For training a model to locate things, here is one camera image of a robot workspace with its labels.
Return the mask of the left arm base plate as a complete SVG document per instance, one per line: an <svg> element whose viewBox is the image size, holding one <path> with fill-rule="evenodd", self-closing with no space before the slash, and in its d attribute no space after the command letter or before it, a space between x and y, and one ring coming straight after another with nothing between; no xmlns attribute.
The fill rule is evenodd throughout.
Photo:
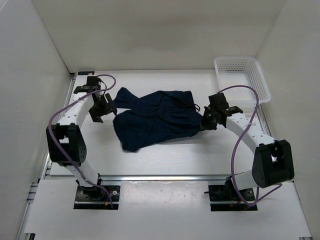
<svg viewBox="0 0 320 240"><path fill-rule="evenodd" d="M73 208L75 210L118 210L121 186L120 185L104 185L107 193L98 187L80 186L78 180L77 189L74 198Z"/></svg>

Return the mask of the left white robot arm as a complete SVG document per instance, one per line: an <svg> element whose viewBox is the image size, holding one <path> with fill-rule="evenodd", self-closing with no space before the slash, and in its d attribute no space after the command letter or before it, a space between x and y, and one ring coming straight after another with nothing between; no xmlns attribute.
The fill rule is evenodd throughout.
<svg viewBox="0 0 320 240"><path fill-rule="evenodd" d="M103 198L106 189L101 184L100 174L92 169L87 158L87 147L81 127L87 116L94 123L102 123L102 117L117 114L117 108L103 75L89 75L86 83L73 90L70 103L54 113L46 128L50 160L69 170L77 184L87 191L93 200Z"/></svg>

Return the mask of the navy blue shorts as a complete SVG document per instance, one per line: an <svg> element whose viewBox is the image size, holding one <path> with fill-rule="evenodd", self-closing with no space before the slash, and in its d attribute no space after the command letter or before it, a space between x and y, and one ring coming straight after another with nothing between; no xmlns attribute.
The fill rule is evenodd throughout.
<svg viewBox="0 0 320 240"><path fill-rule="evenodd" d="M124 110L114 117L113 128L126 152L192 137L200 131L202 115L189 90L158 90L137 97L122 87L114 104Z"/></svg>

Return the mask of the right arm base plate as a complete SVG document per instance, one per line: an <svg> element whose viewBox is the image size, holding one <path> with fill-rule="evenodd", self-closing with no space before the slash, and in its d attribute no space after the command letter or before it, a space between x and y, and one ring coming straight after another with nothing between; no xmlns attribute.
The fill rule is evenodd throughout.
<svg viewBox="0 0 320 240"><path fill-rule="evenodd" d="M224 185L209 185L208 190L204 192L209 196L211 212L241 212L257 211L258 207L247 206L234 191L227 192Z"/></svg>

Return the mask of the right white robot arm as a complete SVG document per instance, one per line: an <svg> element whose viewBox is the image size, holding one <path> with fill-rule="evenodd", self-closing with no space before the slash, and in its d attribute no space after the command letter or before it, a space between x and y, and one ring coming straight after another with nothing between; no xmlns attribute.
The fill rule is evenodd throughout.
<svg viewBox="0 0 320 240"><path fill-rule="evenodd" d="M286 140L276 140L253 125L237 106L229 106L223 93L208 97L200 129L216 130L222 125L233 132L253 153L250 170L232 174L226 180L224 193L230 200L238 199L243 190L274 186L295 177L291 145Z"/></svg>

